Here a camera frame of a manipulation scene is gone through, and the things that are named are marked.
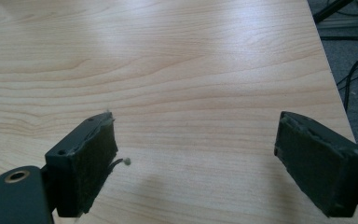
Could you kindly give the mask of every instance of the light wood surface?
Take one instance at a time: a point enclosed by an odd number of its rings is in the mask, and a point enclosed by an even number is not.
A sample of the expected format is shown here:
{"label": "light wood surface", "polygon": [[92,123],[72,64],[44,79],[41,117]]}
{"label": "light wood surface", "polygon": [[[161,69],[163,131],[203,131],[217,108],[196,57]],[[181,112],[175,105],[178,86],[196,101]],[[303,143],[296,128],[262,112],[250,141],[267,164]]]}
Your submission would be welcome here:
{"label": "light wood surface", "polygon": [[132,165],[77,223],[358,223],[273,156],[282,110],[352,139],[305,0],[0,0],[0,174],[106,109]]}

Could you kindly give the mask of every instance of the wood grain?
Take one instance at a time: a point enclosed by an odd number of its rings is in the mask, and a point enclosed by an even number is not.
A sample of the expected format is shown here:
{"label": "wood grain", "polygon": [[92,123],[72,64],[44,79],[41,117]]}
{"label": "wood grain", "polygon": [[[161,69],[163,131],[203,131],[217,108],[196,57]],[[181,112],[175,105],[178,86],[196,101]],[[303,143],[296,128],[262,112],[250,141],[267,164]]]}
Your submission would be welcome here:
{"label": "wood grain", "polygon": [[0,174],[106,109],[132,165],[77,223],[358,223],[273,156],[282,110],[353,139],[304,0],[0,0]]}

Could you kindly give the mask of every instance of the round hole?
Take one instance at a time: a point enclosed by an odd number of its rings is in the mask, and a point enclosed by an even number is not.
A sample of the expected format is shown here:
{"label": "round hole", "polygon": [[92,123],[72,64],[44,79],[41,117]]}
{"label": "round hole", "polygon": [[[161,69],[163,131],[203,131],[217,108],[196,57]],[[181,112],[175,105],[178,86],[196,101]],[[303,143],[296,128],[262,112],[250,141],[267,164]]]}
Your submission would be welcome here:
{"label": "round hole", "polygon": [[14,173],[8,175],[5,178],[5,182],[7,182],[8,184],[17,183],[17,182],[25,179],[29,174],[30,174],[30,172],[27,170],[17,171],[17,172],[14,172]]}

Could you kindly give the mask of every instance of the gray floor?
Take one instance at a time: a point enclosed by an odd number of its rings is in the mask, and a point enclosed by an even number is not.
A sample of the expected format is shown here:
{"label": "gray floor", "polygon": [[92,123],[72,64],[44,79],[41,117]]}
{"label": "gray floor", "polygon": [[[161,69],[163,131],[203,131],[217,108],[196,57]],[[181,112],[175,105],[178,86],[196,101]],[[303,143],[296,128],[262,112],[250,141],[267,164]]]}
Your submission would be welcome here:
{"label": "gray floor", "polygon": [[[326,0],[308,1],[312,13],[315,13],[326,6]],[[358,6],[353,1],[347,7],[342,8],[341,11],[358,14]],[[352,17],[334,15],[330,18],[351,19]],[[356,36],[358,35],[358,28],[319,30],[319,35]],[[349,73],[353,64],[358,60],[358,41],[323,41],[323,45],[334,79],[338,82]],[[340,91],[342,100],[344,96],[343,93],[344,90]],[[347,114],[356,142],[358,143],[358,80],[351,84],[350,102]]]}

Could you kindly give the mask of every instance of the table surface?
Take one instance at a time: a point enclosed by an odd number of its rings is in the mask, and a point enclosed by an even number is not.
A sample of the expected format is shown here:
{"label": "table surface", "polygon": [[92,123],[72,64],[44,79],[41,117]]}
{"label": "table surface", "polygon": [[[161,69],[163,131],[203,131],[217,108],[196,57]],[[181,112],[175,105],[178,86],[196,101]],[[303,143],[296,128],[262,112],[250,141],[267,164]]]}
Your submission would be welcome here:
{"label": "table surface", "polygon": [[273,156],[283,110],[353,139],[305,0],[0,0],[0,174],[107,109],[132,165],[56,223],[358,223]]}

